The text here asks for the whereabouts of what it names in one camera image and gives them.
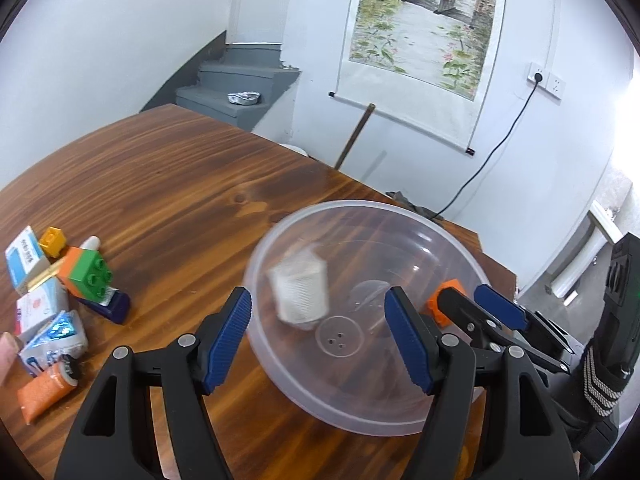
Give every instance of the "black cable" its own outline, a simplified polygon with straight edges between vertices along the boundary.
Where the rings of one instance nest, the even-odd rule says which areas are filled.
[[[542,76],[539,73],[536,74],[535,78],[536,78],[536,83],[535,83],[535,85],[533,85],[533,90],[531,91],[531,94],[529,94],[529,97],[527,97],[527,101],[524,103],[524,106],[522,107],[522,110],[520,111],[520,113],[516,117],[516,120],[513,121],[513,124],[511,125],[511,128],[509,128],[509,132],[506,134],[504,139],[501,140],[500,143],[498,143],[498,145],[494,149],[492,149],[491,153],[489,153],[489,156],[486,158],[486,160],[484,161],[482,166],[480,166],[480,169],[474,173],[474,176],[472,176],[469,180],[467,180],[464,183],[464,186],[462,186],[460,188],[460,190],[458,190],[458,192],[456,193],[455,197],[453,197],[451,202],[449,202],[443,209],[441,209],[435,215],[433,215],[431,218],[429,218],[429,220],[433,220],[433,219],[437,218],[438,216],[440,216],[442,213],[444,213],[447,209],[449,209],[453,205],[453,203],[458,199],[460,194],[464,191],[465,187],[468,186],[469,184],[471,184],[473,182],[473,179],[475,179],[475,177],[478,176],[482,170],[484,170],[484,167],[489,163],[489,159],[491,159],[492,155],[498,150],[498,148],[500,148],[500,146],[502,146],[507,141],[507,139],[511,135],[513,129],[516,127],[516,124],[518,124],[518,121],[522,117],[522,114],[524,113],[524,110],[527,109],[527,105],[529,105],[529,101],[531,101],[531,98],[533,97],[533,94],[536,92],[536,88],[538,88],[538,85],[542,81]]]

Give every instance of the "clear plastic bowl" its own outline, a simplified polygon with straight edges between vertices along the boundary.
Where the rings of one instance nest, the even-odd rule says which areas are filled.
[[[300,330],[276,316],[268,270],[309,247],[327,262],[330,310]],[[307,207],[274,226],[252,254],[244,275],[253,300],[249,341],[276,386],[318,419],[374,436],[419,433],[431,397],[409,378],[384,295],[402,286],[422,310],[454,278],[468,294],[488,283],[462,244],[417,214],[359,200]],[[444,332],[469,341],[455,326]]]

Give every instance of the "stair step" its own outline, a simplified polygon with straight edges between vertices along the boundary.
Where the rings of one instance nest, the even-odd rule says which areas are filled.
[[[219,61],[205,61],[200,65],[200,71],[225,74],[253,75],[256,77],[265,78],[273,78],[278,74],[298,73],[298,70],[292,68],[256,66],[250,64],[233,64]]]
[[[252,106],[235,105],[228,101],[226,92],[219,92],[203,86],[178,88],[176,104],[195,112],[205,114],[250,132],[260,118],[271,107],[262,102]]]
[[[178,88],[177,94],[179,97],[208,106],[230,117],[238,117],[239,114],[248,110],[267,110],[271,107],[270,104],[265,102],[251,106],[235,105],[229,102],[226,92],[211,90],[203,86]]]
[[[225,61],[231,64],[281,67],[280,50],[277,43],[241,43],[226,46]]]
[[[217,92],[260,92],[264,101],[276,98],[298,78],[297,70],[206,62],[200,67],[200,84]]]

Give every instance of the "white wall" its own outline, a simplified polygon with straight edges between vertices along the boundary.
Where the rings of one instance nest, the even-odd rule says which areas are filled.
[[[273,142],[289,142],[297,92],[298,82],[296,81],[267,110],[252,132]]]
[[[231,0],[28,0],[0,43],[0,187],[140,111],[227,26]]]
[[[229,43],[282,43],[289,0],[233,0]]]
[[[283,61],[302,70],[292,143],[333,164],[362,110],[335,89],[350,0],[290,0]],[[492,82],[471,158],[374,116],[343,171],[438,210],[504,137],[528,95],[535,61],[567,82],[561,103],[539,92],[510,141],[446,213],[480,234],[490,256],[529,286],[583,218],[612,152],[616,100],[632,47],[603,0],[507,0]]]

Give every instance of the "wooden table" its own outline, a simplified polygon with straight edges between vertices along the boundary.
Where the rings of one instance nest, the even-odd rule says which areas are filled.
[[[76,411],[113,348],[160,348],[193,331],[242,283],[268,229],[302,207],[348,198],[393,203],[324,164],[173,105],[76,140],[0,191],[0,246],[27,224],[37,233],[60,227],[71,244],[98,235],[114,285],[133,305],[124,326],[78,306],[90,342],[84,379],[32,426],[15,397],[30,379],[14,365],[0,387],[0,416],[27,459],[52,478]],[[514,276],[481,253],[477,237],[445,227],[472,250],[494,286],[513,295]],[[13,329],[17,295],[0,267],[2,332]],[[179,478],[160,391],[152,402],[164,474]],[[351,434],[307,415],[271,383],[246,338],[206,405],[238,480],[395,479],[418,437]]]

